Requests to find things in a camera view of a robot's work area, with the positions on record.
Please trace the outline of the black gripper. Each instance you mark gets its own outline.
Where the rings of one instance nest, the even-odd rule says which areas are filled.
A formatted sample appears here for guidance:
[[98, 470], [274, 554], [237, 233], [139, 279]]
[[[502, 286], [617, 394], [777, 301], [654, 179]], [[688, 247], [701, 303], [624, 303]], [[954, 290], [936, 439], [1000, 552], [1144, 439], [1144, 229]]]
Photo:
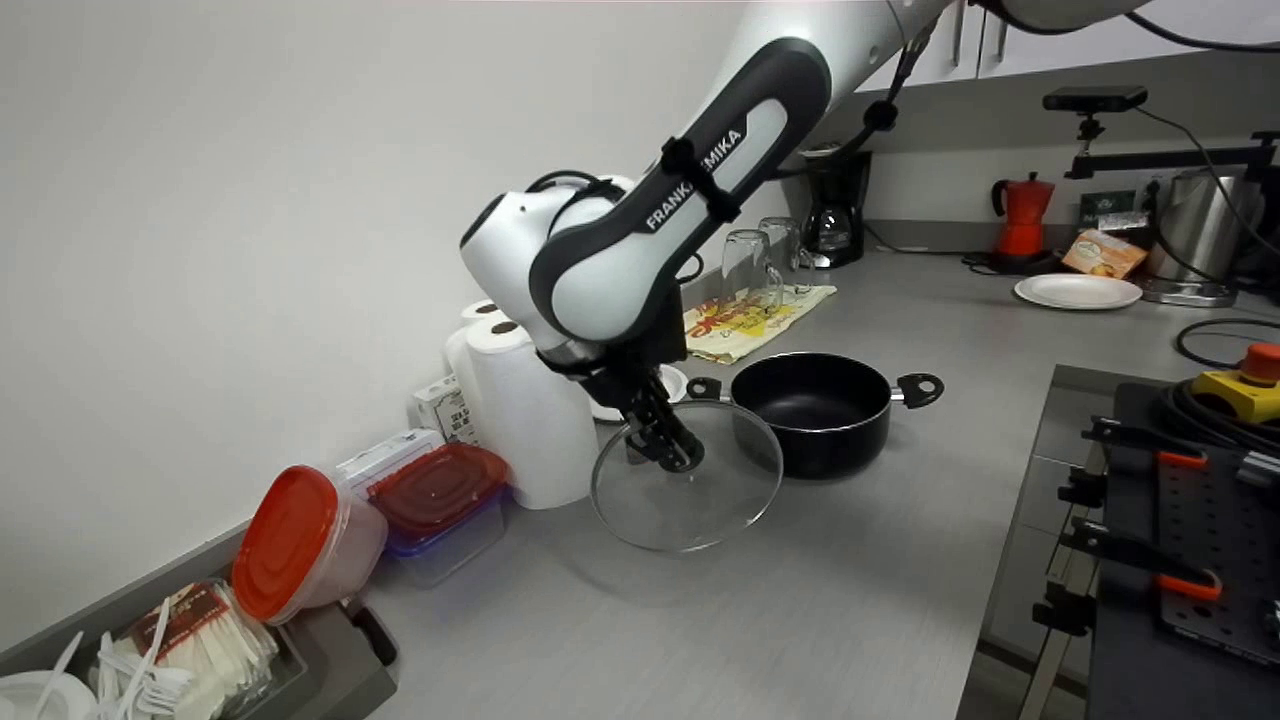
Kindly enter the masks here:
[[645, 313], [621, 335], [587, 340], [558, 308], [558, 286], [535, 290], [554, 343], [540, 359], [576, 380], [597, 405], [617, 407], [629, 425], [629, 449], [668, 470], [691, 470], [706, 461], [706, 444], [688, 433], [673, 407], [660, 368], [683, 359], [682, 290], [658, 283]]

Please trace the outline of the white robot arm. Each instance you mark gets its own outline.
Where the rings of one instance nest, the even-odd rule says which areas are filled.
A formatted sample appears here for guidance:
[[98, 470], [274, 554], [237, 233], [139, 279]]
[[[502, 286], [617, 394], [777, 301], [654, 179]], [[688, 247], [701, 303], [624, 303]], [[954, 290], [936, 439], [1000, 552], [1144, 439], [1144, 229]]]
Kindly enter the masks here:
[[719, 88], [617, 195], [502, 190], [460, 260], [540, 359], [621, 407], [629, 439], [668, 470], [706, 449], [673, 415], [658, 368], [683, 354], [677, 273], [947, 0], [749, 0]]

